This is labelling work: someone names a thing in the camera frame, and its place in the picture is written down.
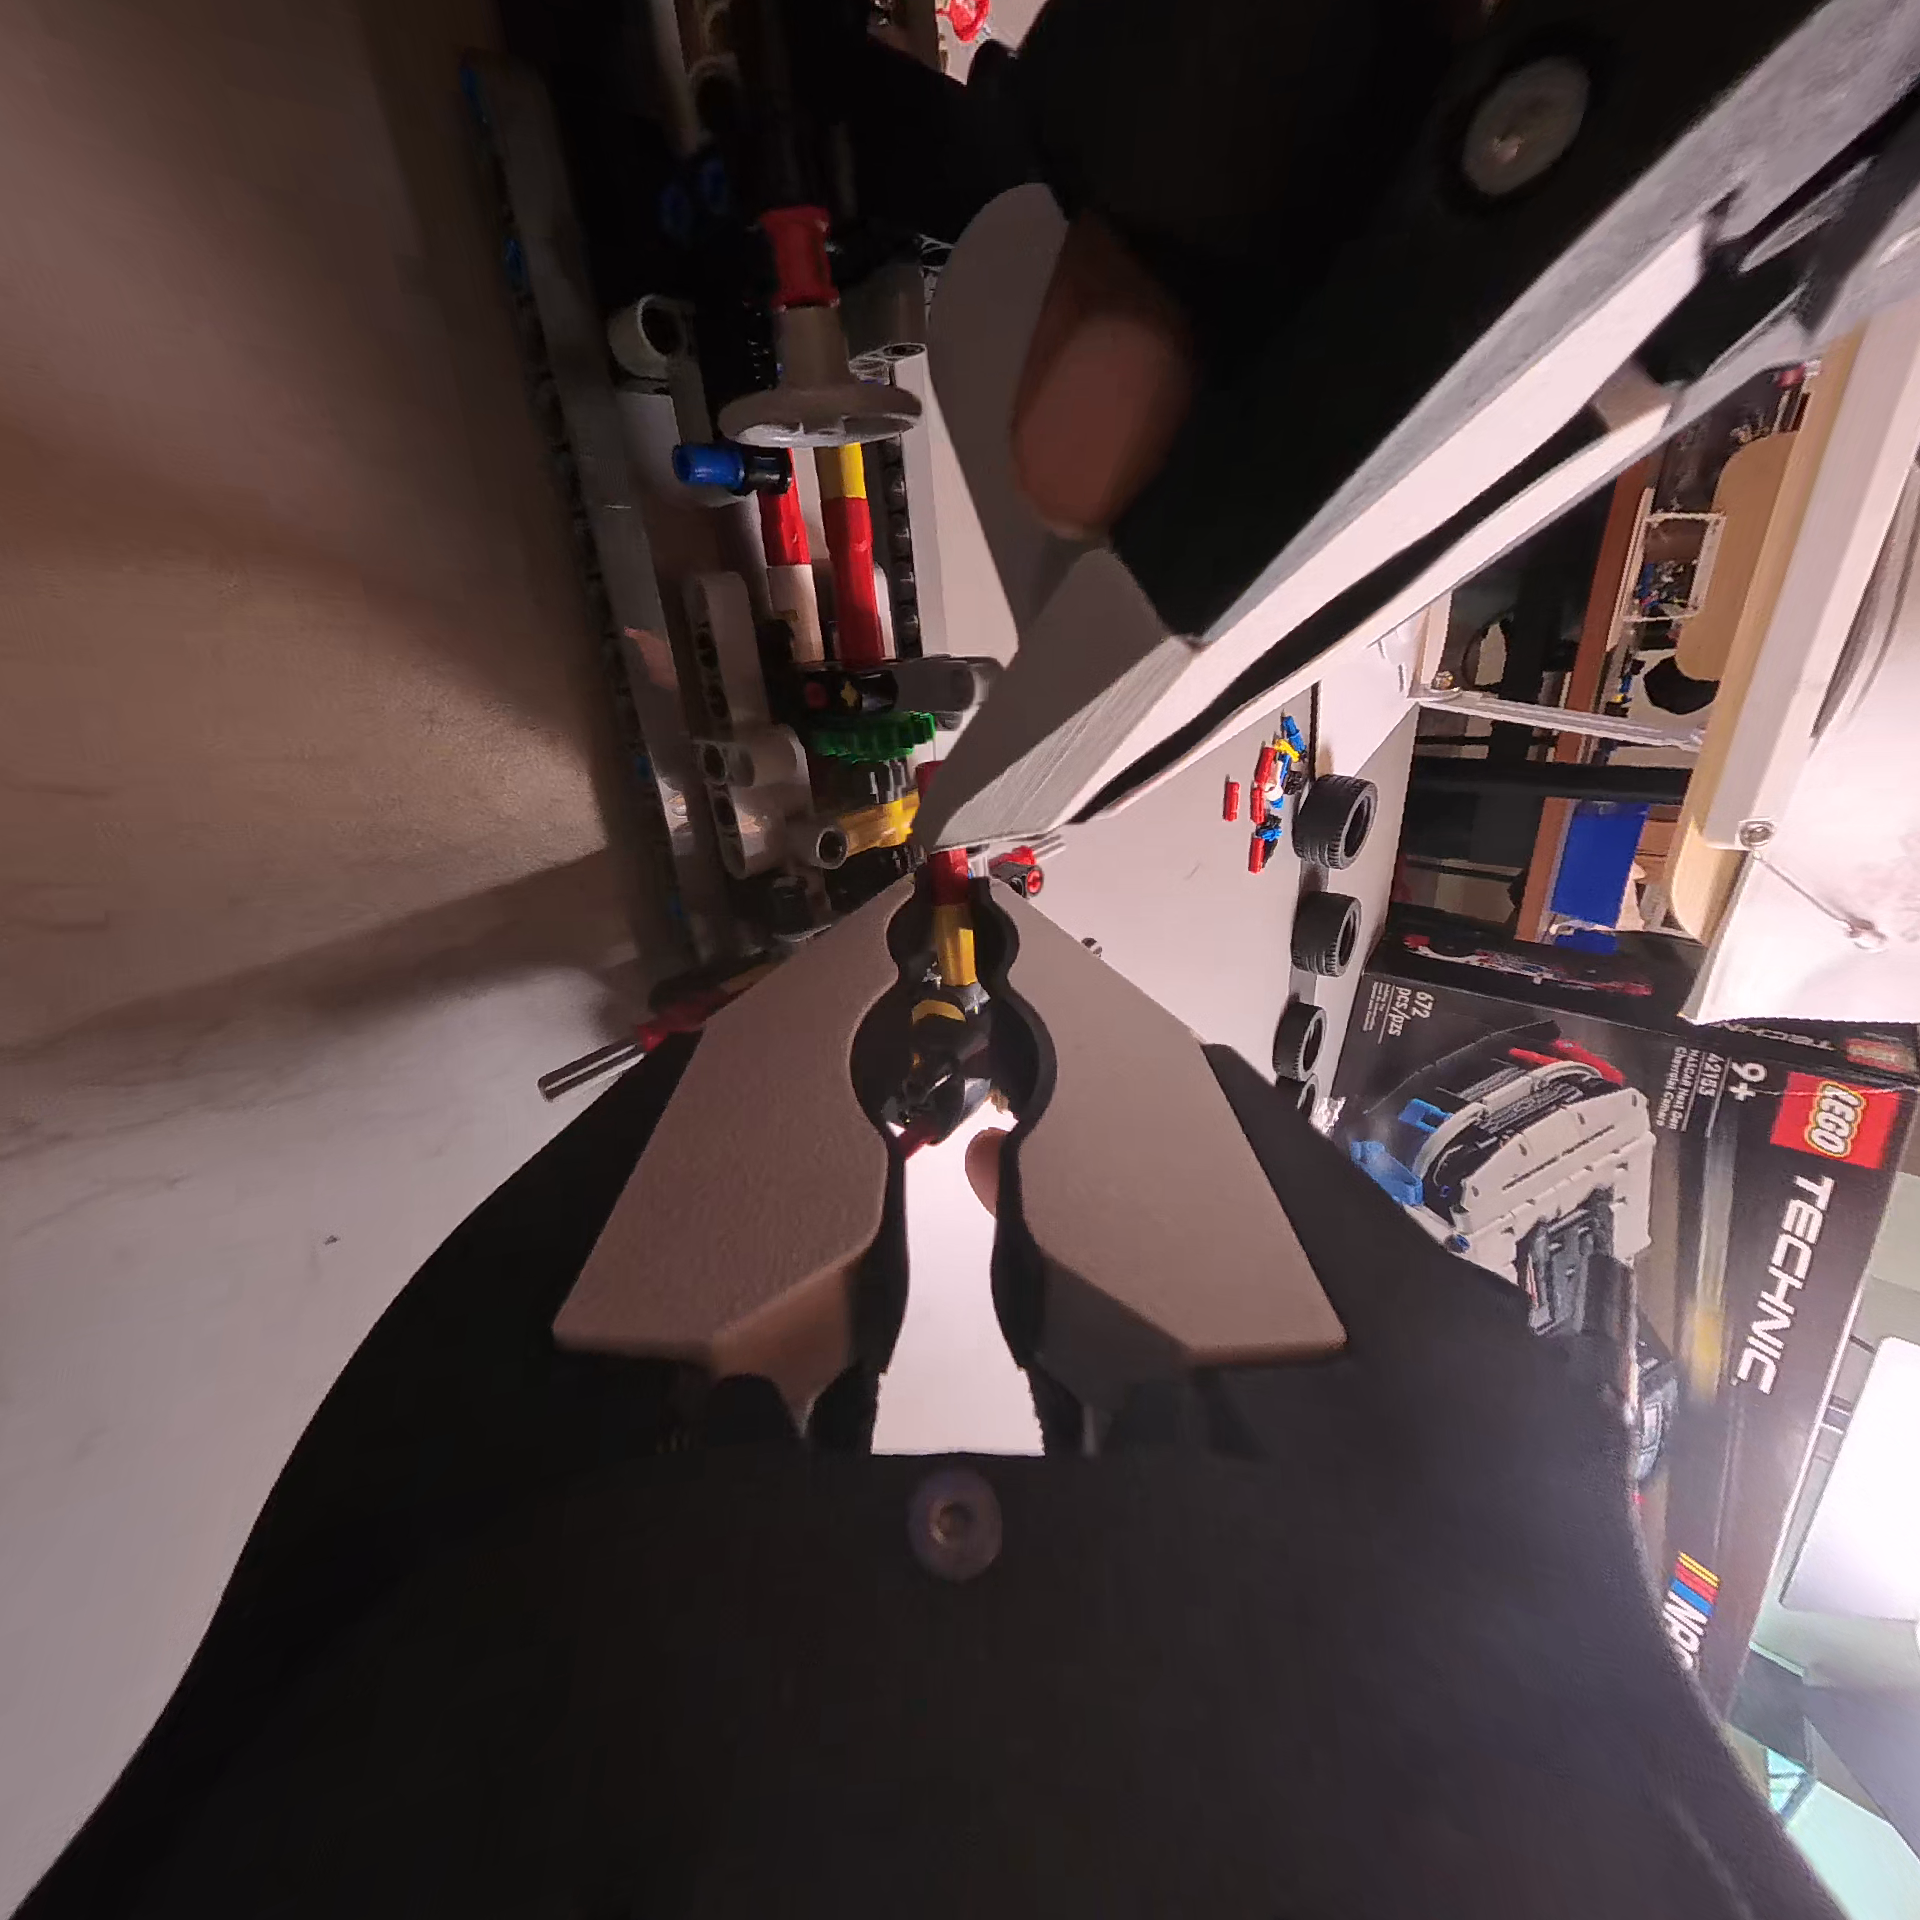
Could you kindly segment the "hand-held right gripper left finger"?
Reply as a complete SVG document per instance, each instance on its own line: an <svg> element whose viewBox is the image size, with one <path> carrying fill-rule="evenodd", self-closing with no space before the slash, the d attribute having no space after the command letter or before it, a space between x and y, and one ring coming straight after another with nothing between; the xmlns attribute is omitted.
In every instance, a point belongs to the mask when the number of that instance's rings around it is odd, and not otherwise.
<svg viewBox="0 0 1920 1920"><path fill-rule="evenodd" d="M554 1323L564 1351L756 1376L802 1416L853 1365L888 1146L853 1078L902 880L714 1011Z"/></svg>

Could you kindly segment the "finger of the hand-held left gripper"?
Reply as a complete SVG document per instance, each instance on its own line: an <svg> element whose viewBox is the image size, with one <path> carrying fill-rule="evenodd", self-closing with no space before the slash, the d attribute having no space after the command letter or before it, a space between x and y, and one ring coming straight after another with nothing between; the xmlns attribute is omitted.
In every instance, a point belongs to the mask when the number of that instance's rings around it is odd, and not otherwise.
<svg viewBox="0 0 1920 1920"><path fill-rule="evenodd" d="M1072 712L1050 795L1082 822L1158 781L1348 640L1375 640L1652 449L1677 410L1645 345L1704 273L1712 227L1644 253L1589 318L1511 377L1405 471L1311 512L1294 535L1258 526L1252 487L1203 497L1171 474L1111 536L1142 597L1142 640Z"/></svg>
<svg viewBox="0 0 1920 1920"><path fill-rule="evenodd" d="M1047 187L997 194L930 306L932 392L1015 629L1008 664L920 805L920 834L939 849L1067 825L1181 725L1179 683L1203 653L1109 544L1053 535L1016 491L1016 386L1066 238Z"/></svg>

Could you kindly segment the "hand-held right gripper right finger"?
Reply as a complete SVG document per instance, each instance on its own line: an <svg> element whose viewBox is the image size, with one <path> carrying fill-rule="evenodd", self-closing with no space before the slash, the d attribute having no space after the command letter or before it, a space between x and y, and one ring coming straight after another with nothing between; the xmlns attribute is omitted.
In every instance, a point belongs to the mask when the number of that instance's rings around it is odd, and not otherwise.
<svg viewBox="0 0 1920 1920"><path fill-rule="evenodd" d="M1327 1359L1347 1329L1189 1024L1022 898L998 909L994 1298L1015 1357L1111 1419L1140 1386Z"/></svg>

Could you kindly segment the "lego car chassis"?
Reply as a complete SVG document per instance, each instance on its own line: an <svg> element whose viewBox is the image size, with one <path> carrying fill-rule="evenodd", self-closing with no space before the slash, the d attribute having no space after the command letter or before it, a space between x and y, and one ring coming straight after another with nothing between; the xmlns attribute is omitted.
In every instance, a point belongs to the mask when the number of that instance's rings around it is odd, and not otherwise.
<svg viewBox="0 0 1920 1920"><path fill-rule="evenodd" d="M495 5L461 62L643 870L684 970L562 1101L920 864L984 699L942 608L927 319L1019 178L1005 5Z"/></svg>

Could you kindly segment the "pile of small lego pins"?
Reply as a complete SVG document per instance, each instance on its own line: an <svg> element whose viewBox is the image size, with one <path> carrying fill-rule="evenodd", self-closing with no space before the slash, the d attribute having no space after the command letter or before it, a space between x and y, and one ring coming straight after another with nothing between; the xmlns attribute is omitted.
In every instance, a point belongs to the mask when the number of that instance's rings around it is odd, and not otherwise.
<svg viewBox="0 0 1920 1920"><path fill-rule="evenodd" d="M1246 795L1251 843L1246 870L1262 875L1278 853L1287 825L1290 805L1306 795L1311 781L1311 755L1308 733L1291 712L1279 714L1279 728L1268 736L1254 759L1252 781Z"/></svg>

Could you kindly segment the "black lego set box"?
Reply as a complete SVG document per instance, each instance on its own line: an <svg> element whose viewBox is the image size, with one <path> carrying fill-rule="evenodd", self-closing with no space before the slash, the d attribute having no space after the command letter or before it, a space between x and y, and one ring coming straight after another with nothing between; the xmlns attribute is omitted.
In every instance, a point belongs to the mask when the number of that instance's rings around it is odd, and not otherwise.
<svg viewBox="0 0 1920 1920"><path fill-rule="evenodd" d="M1333 1137L1538 1336L1634 1272L1637 1504L1679 1661L1734 1702L1915 1119L1908 1026L1682 1017L1675 944L1523 944L1397 907Z"/></svg>

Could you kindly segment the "person's left hand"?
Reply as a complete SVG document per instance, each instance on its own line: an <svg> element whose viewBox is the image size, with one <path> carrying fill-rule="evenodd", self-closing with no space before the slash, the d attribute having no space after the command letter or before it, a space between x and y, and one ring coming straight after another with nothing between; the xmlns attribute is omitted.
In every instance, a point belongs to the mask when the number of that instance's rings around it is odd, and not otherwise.
<svg viewBox="0 0 1920 1920"><path fill-rule="evenodd" d="M1102 536L1164 469L1190 405L1184 309L1111 223L1076 217L1015 391L1015 488L1055 536Z"/></svg>

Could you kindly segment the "blue plastic bin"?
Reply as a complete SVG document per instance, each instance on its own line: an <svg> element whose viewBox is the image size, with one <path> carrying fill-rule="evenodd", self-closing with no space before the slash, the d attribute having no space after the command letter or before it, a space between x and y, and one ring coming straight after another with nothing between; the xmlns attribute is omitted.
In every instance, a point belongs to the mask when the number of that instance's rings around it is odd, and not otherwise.
<svg viewBox="0 0 1920 1920"><path fill-rule="evenodd" d="M1578 799L1548 894L1548 920L1614 929L1637 865L1651 806Z"/></svg>

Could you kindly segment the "white stand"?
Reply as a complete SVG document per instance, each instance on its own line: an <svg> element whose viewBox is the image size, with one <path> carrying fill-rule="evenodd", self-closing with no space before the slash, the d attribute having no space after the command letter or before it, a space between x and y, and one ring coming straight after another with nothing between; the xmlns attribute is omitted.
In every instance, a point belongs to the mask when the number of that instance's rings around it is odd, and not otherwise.
<svg viewBox="0 0 1920 1920"><path fill-rule="evenodd" d="M1699 1024L1911 1024L1915 301L1780 398L1791 430L1734 449L1704 512L1619 485L1562 703L1415 688L1429 783L1540 798L1524 935L1574 875L1573 805L1669 810L1642 913L1699 947Z"/></svg>

